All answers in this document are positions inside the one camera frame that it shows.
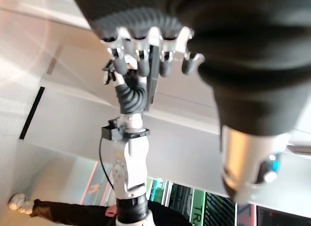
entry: pink stripe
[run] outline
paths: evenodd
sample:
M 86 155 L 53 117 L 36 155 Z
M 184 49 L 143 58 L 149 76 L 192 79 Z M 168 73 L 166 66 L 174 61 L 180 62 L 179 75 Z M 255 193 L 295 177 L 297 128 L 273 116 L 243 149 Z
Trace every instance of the pink stripe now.
M 93 171 L 92 171 L 91 176 L 89 177 L 88 183 L 87 183 L 87 185 L 86 185 L 86 189 L 84 190 L 84 193 L 83 193 L 83 195 L 82 195 L 82 199 L 81 199 L 81 201 L 80 201 L 80 205 L 82 205 L 82 204 L 83 204 L 83 202 L 84 202 L 84 200 L 85 200 L 85 198 L 86 198 L 87 190 L 88 190 L 89 185 L 91 184 L 91 181 L 92 181 L 93 176 L 94 176 L 94 174 L 95 174 L 97 164 L 98 164 L 98 161 L 97 161 L 97 162 L 95 162 L 95 165 L 94 165 Z

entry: black flexible bellows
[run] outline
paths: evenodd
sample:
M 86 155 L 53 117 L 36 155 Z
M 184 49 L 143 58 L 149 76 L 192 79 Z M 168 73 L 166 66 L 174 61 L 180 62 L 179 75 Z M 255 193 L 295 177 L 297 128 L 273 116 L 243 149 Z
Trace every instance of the black flexible bellows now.
M 122 114 L 142 113 L 147 103 L 146 84 L 137 84 L 130 88 L 123 84 L 116 87 Z

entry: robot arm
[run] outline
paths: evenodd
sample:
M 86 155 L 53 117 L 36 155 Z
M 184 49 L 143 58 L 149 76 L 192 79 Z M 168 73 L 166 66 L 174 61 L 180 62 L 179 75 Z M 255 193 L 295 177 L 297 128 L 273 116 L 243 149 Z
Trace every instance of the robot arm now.
M 153 226 L 153 217 L 146 199 L 149 130 L 143 127 L 142 112 L 146 106 L 146 77 L 129 70 L 124 77 L 106 69 L 113 80 L 121 114 L 102 128 L 102 138 L 112 141 L 114 191 L 117 199 L 116 225 Z

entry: black stripe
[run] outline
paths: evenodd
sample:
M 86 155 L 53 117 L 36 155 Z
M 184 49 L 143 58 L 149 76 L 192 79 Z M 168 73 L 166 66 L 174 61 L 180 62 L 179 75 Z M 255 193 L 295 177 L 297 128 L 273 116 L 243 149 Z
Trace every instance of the black stripe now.
M 30 110 L 30 112 L 29 112 L 29 115 L 28 115 L 28 117 L 27 117 L 27 119 L 26 119 L 26 122 L 25 122 L 25 124 L 24 124 L 23 130 L 22 130 L 21 133 L 20 133 L 19 139 L 24 139 L 24 138 L 25 138 L 26 133 L 27 133 L 27 130 L 28 130 L 29 126 L 30 126 L 31 120 L 32 120 L 33 117 L 34 117 L 35 110 L 37 109 L 37 106 L 38 106 L 38 104 L 39 104 L 39 102 L 40 102 L 41 96 L 42 96 L 42 94 L 43 94 L 43 92 L 44 92 L 44 89 L 45 89 L 45 87 L 40 87 L 40 89 L 39 89 L 39 91 L 38 91 L 38 94 L 37 94 L 37 96 L 35 97 L 35 101 L 34 101 L 34 103 L 33 103 L 33 106 L 31 107 L 31 110 Z

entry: black cylindrical object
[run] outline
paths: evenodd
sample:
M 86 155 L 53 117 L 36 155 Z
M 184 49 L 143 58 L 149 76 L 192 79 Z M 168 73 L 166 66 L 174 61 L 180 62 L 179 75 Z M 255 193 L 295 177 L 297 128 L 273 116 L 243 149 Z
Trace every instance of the black cylindrical object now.
M 117 218 L 123 224 L 131 224 L 145 219 L 148 215 L 146 195 L 132 199 L 117 199 Z

